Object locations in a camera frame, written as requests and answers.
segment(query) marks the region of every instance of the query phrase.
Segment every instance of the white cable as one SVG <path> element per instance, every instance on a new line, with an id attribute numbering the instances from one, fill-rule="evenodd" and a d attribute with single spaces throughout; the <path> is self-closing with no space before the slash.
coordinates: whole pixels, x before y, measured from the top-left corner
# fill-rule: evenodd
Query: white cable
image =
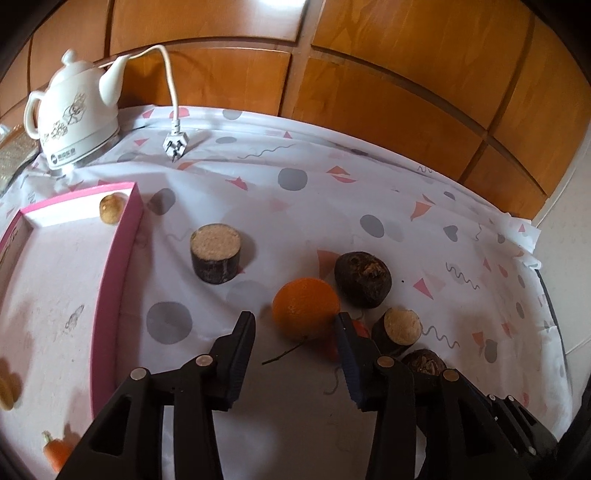
<path id="1" fill-rule="evenodd" d="M 168 56 L 168 51 L 164 47 L 164 45 L 153 45 L 150 48 L 147 48 L 142 53 L 138 53 L 136 55 L 132 55 L 129 57 L 130 60 L 137 59 L 142 55 L 147 54 L 152 50 L 159 50 L 162 54 L 164 59 L 164 70 L 166 71 L 166 83 L 168 83 L 168 91 L 170 92 L 170 100 L 173 103 L 173 122 L 172 122 L 172 133 L 173 135 L 178 134 L 180 132 L 180 121 L 178 120 L 178 99 L 177 99 L 177 89 L 174 87 L 174 79 L 173 79 L 173 70 L 170 66 L 170 57 Z M 110 61 L 99 65 L 100 69 L 108 67 L 109 65 L 113 64 L 115 61 Z"/>

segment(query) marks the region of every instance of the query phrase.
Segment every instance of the kettle spout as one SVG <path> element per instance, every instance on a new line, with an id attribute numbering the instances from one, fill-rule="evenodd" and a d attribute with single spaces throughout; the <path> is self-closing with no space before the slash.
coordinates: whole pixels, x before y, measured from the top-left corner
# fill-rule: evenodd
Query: kettle spout
<path id="1" fill-rule="evenodd" d="M 125 64 L 131 55 L 123 55 L 118 57 L 109 70 L 99 79 L 99 93 L 103 103 L 108 107 L 113 107 L 117 104 L 121 96 L 121 88 L 123 87 L 123 72 Z"/>

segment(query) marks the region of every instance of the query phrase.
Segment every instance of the kettle lid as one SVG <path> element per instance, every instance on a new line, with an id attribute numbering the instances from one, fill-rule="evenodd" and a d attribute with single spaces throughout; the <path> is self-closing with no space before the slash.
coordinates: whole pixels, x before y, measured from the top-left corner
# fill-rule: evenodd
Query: kettle lid
<path id="1" fill-rule="evenodd" d="M 61 62 L 64 64 L 62 68 L 60 68 L 49 82 L 49 86 L 57 85 L 64 80 L 73 77 L 74 75 L 78 75 L 79 73 L 94 68 L 94 65 L 86 60 L 78 60 L 78 55 L 76 54 L 75 50 L 68 50 L 64 53 L 64 56 L 61 58 Z"/>

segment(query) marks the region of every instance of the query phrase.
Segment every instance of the kettle base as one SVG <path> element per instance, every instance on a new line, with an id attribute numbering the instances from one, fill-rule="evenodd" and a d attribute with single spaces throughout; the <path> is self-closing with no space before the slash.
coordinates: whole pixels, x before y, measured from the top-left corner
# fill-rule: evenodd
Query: kettle base
<path id="1" fill-rule="evenodd" d="M 117 131 L 113 135 L 107 138 L 107 140 L 101 143 L 98 147 L 82 155 L 80 158 L 77 158 L 66 165 L 56 168 L 55 170 L 52 170 L 50 167 L 49 172 L 52 177 L 61 177 L 63 175 L 66 175 L 67 173 L 70 173 L 75 168 L 84 167 L 85 165 L 88 165 L 92 161 L 95 161 L 97 158 L 107 153 L 119 142 L 119 140 L 121 140 L 121 136 L 119 134 L 119 129 L 117 129 Z"/>

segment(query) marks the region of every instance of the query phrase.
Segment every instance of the electric kettle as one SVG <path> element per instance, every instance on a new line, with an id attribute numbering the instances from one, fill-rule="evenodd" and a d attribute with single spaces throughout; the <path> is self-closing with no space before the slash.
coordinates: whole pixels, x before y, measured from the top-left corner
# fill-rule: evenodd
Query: electric kettle
<path id="1" fill-rule="evenodd" d="M 68 50 L 61 58 L 64 66 L 51 78 L 47 90 L 29 94 L 24 127 L 31 138 L 41 141 L 52 174 L 65 173 L 66 165 L 92 161 L 96 156 L 91 154 L 103 153 L 102 147 L 110 148 L 118 141 L 117 101 L 129 58 L 118 57 L 105 72 Z"/>

